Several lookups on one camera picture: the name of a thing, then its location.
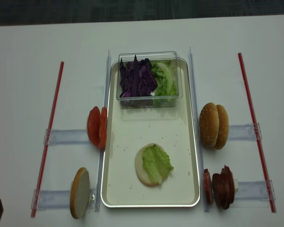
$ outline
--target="red stick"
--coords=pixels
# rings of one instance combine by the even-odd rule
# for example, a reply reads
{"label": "red stick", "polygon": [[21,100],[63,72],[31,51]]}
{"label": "red stick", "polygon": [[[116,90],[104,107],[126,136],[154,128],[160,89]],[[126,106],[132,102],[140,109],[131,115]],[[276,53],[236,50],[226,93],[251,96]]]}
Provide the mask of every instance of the red stick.
{"label": "red stick", "polygon": [[[48,123],[48,132],[50,132],[53,126],[53,116],[55,115],[55,109],[56,109],[56,104],[57,104],[57,99],[58,99],[58,93],[59,93],[59,88],[60,88],[60,83],[61,83],[61,78],[62,78],[63,67],[64,67],[64,62],[62,61],[60,64],[60,70],[59,70],[59,76],[58,76],[58,81],[56,85],[55,96],[53,98],[52,112],[51,112],[51,116],[50,116],[49,123]],[[32,209],[31,218],[34,218],[36,215],[39,191],[41,188],[41,182],[42,182],[43,171],[44,171],[44,166],[45,166],[45,159],[46,159],[47,148],[48,148],[47,141],[48,141],[48,137],[46,135],[46,139],[45,139],[46,145],[44,145],[44,149],[43,149],[42,161],[41,161],[41,166],[40,166],[40,171],[39,171],[39,176],[38,176],[38,183],[36,187],[36,197],[35,197],[35,202],[34,202],[34,206]]]}
{"label": "red stick", "polygon": [[[246,72],[245,72],[242,54],[238,53],[238,57],[239,57],[242,76],[243,76],[245,89],[246,89],[246,93],[247,93],[247,99],[248,99],[248,104],[249,104],[249,108],[250,108],[252,122],[254,123],[254,125],[257,125],[256,115],[255,115],[255,111],[254,111],[253,104],[252,104],[252,101],[251,101],[251,94],[250,94],[250,90],[249,90],[249,86],[248,86],[248,81],[247,81],[247,77],[246,77]],[[261,164],[262,164],[262,169],[263,169],[265,181],[269,182],[268,170],[267,170],[267,167],[266,167],[266,162],[265,162],[265,158],[264,158],[264,152],[263,152],[261,140],[257,140],[257,147],[258,147],[259,154],[260,154],[260,159],[261,159]],[[267,183],[266,186],[267,186],[267,191],[268,191],[268,196],[269,196],[269,203],[270,203],[271,212],[275,213],[276,212],[275,200],[272,198],[270,184]]]}

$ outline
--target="tomato slice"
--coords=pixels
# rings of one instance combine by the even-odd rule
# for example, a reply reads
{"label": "tomato slice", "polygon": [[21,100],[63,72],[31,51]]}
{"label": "tomato slice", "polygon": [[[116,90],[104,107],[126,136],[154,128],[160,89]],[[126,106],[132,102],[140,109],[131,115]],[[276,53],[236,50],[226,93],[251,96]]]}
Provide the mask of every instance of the tomato slice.
{"label": "tomato slice", "polygon": [[100,128],[100,110],[95,106],[90,112],[87,119],[87,133],[89,140],[93,145],[98,146],[99,144],[99,128]]}
{"label": "tomato slice", "polygon": [[107,138],[107,108],[103,107],[101,110],[100,127],[99,127],[99,144],[98,148],[102,149],[105,147]]}

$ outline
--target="green lettuce leaf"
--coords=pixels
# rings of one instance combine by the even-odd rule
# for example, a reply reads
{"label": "green lettuce leaf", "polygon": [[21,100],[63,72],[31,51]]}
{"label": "green lettuce leaf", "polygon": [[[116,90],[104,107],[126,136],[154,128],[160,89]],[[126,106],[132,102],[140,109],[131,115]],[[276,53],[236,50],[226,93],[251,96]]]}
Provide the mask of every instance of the green lettuce leaf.
{"label": "green lettuce leaf", "polygon": [[143,167],[150,176],[151,182],[162,184],[174,167],[170,164],[168,154],[157,145],[146,148],[142,154]]}

